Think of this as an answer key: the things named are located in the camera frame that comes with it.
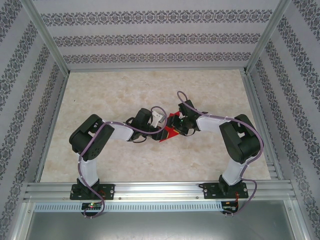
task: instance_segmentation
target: red object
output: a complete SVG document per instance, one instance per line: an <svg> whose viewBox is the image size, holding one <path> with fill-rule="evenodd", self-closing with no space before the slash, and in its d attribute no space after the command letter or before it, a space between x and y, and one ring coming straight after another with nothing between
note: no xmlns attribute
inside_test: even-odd
<svg viewBox="0 0 320 240"><path fill-rule="evenodd" d="M174 115L180 116L180 112L177 111L176 113L170 113L169 118L173 117ZM173 127L165 126L164 129L168 132L168 135L166 139L160 140L159 142L163 142L167 139L170 139L170 138L173 138L174 136L179 135L179 133Z"/></svg>

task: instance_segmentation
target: marble floor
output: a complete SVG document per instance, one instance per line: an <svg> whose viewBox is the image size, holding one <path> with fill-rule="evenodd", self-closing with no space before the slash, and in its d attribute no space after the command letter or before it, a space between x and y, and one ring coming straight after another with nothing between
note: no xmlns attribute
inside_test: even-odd
<svg viewBox="0 0 320 240"><path fill-rule="evenodd" d="M77 156L69 137L91 114L124 122L140 108L178 111L176 92L185 92L200 111L253 122L238 70L124 71L71 73L66 86L41 182L75 182ZM156 142L134 144L110 140L98 157L102 182L214 181L227 167L229 155L220 133L196 132ZM262 155L244 177L270 179Z"/></svg>

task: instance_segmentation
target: wire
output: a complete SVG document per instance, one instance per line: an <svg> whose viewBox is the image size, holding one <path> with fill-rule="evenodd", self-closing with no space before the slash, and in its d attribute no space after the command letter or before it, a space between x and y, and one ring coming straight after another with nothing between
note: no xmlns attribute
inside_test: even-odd
<svg viewBox="0 0 320 240"><path fill-rule="evenodd" d="M98 212L96 215L94 216L88 216L86 215L86 211L88 210L88 208L86 208L84 211L83 211L83 215L85 218L90 218L90 219L94 219L98 216L100 216L104 211L105 211L105 208L106 208L106 204L105 204L105 200L104 198L99 194L97 193L91 186L89 186L89 184L86 182L83 174L82 174L82 171L81 171L81 161L82 161L82 157L85 155L85 153L88 151L88 149L90 148L90 146L92 145L92 143L95 141L95 139L97 138L98 134L101 132L101 130L106 126L106 125L109 125L109 124L115 124L115 125L121 125L121 126L125 126L127 128L130 128L132 130L135 130L137 132L140 132L140 133L143 133L143 134L157 134L157 133L160 133L161 131L163 131L167 125L167 120L168 120L168 117L167 117L167 114L166 114L166 111L160 107L160 106L153 106L151 108L151 111L153 109L160 109L163 114L164 114L164 126L162 128L160 128L159 130L157 131L152 131L152 132L148 132L148 131L142 131L140 129L137 129L133 126L130 126L126 123L123 123L123 122L117 122L117 121L106 121L104 122L100 127L99 129L96 131L95 135L92 137L92 139L89 141L89 143L87 144L87 146L84 148L84 150L81 152L81 154L79 155L79 159L78 159L78 172L79 172L79 176L82 180L82 182L84 183L84 185L91 191L93 192L100 200L101 200L101 204L102 204L102 209L100 212Z"/></svg>
<svg viewBox="0 0 320 240"><path fill-rule="evenodd" d="M134 144L141 144L144 143L147 140L147 137L144 137L144 140L142 141L132 141Z"/></svg>
<svg viewBox="0 0 320 240"><path fill-rule="evenodd" d="M205 113L203 113L203 112L201 112L201 111L198 111L197 109L195 109L195 108L191 107L190 105L186 104L185 101L180 97L180 94L182 94L182 95L185 97L186 100L188 99L187 95L186 95L183 91L177 91L177 92L176 92L176 95L178 96L179 100L180 100L186 107L188 107L189 109L193 110L194 112L196 112L196 113L198 113L198 114L200 114L200 115L202 115L202 116L208 117L208 118L219 119L219 120L228 120L228 121L233 121L233 122L236 122L236 123L238 123L238 124L241 124L241 125L247 127L248 129L250 129L250 130L255 134L255 136L257 137L257 139L258 139L258 141L259 141L259 143L260 143L260 151L259 151L259 153L258 153L253 159L249 160L249 161L244 165L244 167L243 167L243 169L242 169L242 171L241 171L241 173L240 173L240 178L241 178L243 181L248 181L248 182L253 182L253 183L254 183L253 193L251 194L251 196L249 197L249 199L245 202L245 204L244 204L237 212L232 213L232 212L230 212L230 211L224 210L224 211L226 211L226 212L229 212L229 214L232 215L232 216L237 215L238 213L240 213L240 212L248 205L248 203L251 201L251 199L252 199L252 198L255 196L255 194L256 194L256 191L257 191L257 188L258 188L257 182L256 182L255 180L252 180L252 179L245 179L245 178L243 178L243 175L244 175L244 173L245 173L248 165L249 165L250 163L254 162L255 160L257 160L258 158L260 158L260 156L261 156L262 153L264 152L264 142L263 142L260 134L259 134L252 126L250 126L249 124L247 124L247 123L245 123L245 122L243 122L243 121L240 121L240 120L238 120L238 119L234 119L234 118L232 118L232 117L216 116L216 115L211 115L211 114L205 114Z"/></svg>

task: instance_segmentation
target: wall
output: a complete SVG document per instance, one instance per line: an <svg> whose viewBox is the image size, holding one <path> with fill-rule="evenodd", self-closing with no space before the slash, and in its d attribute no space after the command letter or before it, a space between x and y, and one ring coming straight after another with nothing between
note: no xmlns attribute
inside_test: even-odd
<svg viewBox="0 0 320 240"><path fill-rule="evenodd" d="M0 1L0 240L37 174L66 81L18 0Z"/></svg>
<svg viewBox="0 0 320 240"><path fill-rule="evenodd" d="M320 239L320 1L293 0L251 78L311 239Z"/></svg>
<svg viewBox="0 0 320 240"><path fill-rule="evenodd" d="M279 0L35 0L71 70L245 67Z"/></svg>

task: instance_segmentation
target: black mounting bracket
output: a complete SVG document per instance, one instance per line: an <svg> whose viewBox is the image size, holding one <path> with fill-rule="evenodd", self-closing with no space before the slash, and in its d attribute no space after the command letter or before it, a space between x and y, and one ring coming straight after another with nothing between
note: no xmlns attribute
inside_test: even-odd
<svg viewBox="0 0 320 240"><path fill-rule="evenodd" d="M89 188L83 185L79 179L76 180L77 184L71 187L70 199L71 200L100 200ZM104 200L113 200L115 196L114 184L100 184L98 180L91 188L100 194Z"/></svg>
<svg viewBox="0 0 320 240"><path fill-rule="evenodd" d="M236 194L238 194L239 199L249 197L247 185L242 181L230 186L228 192L221 191L219 182L205 182L198 186L203 189L204 199L235 199Z"/></svg>

